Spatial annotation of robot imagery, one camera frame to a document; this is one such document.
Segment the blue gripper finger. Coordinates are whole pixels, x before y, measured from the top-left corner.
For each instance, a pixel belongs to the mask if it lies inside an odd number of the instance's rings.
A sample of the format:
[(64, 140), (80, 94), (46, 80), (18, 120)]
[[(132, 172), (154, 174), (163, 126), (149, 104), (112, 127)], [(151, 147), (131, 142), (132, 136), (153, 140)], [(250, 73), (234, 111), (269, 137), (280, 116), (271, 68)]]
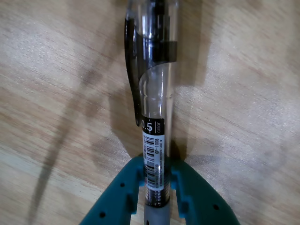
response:
[(176, 190), (178, 212), (187, 225), (238, 225), (232, 208), (189, 164), (171, 161), (171, 188)]
[(82, 225), (129, 225), (144, 185), (143, 158), (131, 159), (91, 207)]

